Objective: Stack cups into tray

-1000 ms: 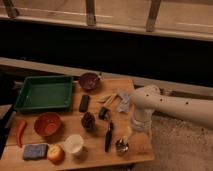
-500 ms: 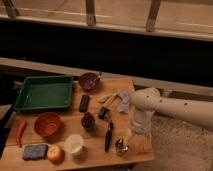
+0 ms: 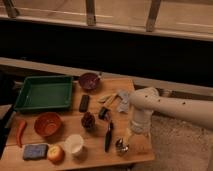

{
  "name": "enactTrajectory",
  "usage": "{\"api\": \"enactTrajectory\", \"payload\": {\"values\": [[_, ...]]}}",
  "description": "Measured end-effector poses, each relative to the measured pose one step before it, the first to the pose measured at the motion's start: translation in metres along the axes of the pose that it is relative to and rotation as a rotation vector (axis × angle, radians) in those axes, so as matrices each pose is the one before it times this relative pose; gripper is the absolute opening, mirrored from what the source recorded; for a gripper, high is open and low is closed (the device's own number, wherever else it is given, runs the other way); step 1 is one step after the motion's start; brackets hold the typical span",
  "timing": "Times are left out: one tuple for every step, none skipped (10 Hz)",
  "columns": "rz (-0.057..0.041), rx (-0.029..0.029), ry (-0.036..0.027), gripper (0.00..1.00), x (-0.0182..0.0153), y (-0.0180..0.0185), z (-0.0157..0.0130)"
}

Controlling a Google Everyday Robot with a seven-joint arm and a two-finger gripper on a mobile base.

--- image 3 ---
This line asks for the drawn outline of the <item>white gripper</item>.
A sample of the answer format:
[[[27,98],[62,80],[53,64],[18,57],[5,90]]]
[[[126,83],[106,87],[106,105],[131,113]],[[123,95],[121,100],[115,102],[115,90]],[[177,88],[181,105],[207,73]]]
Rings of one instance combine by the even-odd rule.
[[[127,151],[129,141],[132,135],[138,134],[135,138],[135,149],[138,153],[147,153],[149,147],[149,136],[151,129],[151,117],[153,111],[148,109],[137,109],[133,111],[132,118],[129,122],[129,127],[126,129],[122,138],[122,150]]]

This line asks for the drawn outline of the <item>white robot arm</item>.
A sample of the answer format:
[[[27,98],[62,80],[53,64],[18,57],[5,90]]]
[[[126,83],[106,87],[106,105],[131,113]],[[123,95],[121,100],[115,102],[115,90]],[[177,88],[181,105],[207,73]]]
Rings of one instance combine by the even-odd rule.
[[[162,97],[156,88],[148,87],[132,92],[129,102],[134,112],[120,140],[124,151],[129,150],[133,135],[150,132],[155,111],[213,130],[213,101]]]

